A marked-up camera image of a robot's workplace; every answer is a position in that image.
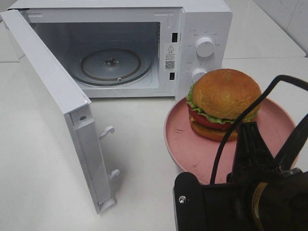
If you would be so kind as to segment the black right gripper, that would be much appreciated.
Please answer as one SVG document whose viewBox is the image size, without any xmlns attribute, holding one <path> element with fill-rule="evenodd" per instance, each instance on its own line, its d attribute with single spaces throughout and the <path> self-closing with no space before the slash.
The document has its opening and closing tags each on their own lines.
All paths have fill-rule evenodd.
<svg viewBox="0 0 308 231">
<path fill-rule="evenodd" d="M 256 122 L 241 123 L 232 177 L 266 168 L 273 156 Z M 189 172 L 174 185 L 176 228 L 179 231 L 306 231 L 308 174 L 299 169 L 237 182 L 201 185 Z"/>
</svg>

